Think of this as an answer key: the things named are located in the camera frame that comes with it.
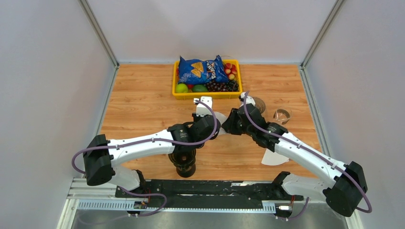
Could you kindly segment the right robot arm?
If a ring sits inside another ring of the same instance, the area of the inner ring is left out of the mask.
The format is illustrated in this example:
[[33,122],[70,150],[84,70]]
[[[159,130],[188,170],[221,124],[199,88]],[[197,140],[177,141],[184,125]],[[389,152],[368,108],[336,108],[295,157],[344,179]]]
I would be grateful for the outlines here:
[[371,213],[373,208],[363,167],[352,161],[344,163],[315,150],[302,142],[284,126],[268,122],[252,104],[231,109],[221,117],[222,129],[232,135],[248,135],[260,147],[287,157],[306,168],[316,179],[281,172],[273,185],[278,199],[301,195],[325,201],[342,216],[350,217],[355,210]]

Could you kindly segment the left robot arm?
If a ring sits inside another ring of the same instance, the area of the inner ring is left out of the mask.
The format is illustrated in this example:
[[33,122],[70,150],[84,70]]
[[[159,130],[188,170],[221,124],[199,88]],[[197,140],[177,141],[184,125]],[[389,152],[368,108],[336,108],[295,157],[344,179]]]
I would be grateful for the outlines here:
[[192,122],[175,124],[155,134],[130,139],[107,140],[105,135],[93,138],[83,153],[86,183],[99,186],[105,183],[123,187],[136,198],[146,192],[145,179],[139,170],[123,167],[123,163],[154,156],[168,155],[181,177],[191,177],[196,170],[196,150],[204,146],[208,136],[215,139],[226,118],[216,113],[193,116]]

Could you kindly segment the white paper coffee filter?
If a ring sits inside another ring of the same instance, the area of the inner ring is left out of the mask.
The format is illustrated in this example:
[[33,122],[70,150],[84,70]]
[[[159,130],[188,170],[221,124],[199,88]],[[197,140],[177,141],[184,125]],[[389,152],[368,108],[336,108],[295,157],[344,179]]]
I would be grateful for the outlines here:
[[227,120],[227,116],[225,116],[224,114],[217,112],[217,111],[215,111],[214,113],[215,113],[217,120],[220,122],[220,129],[218,132],[218,136],[227,134],[225,132],[225,130],[222,128],[222,124]]

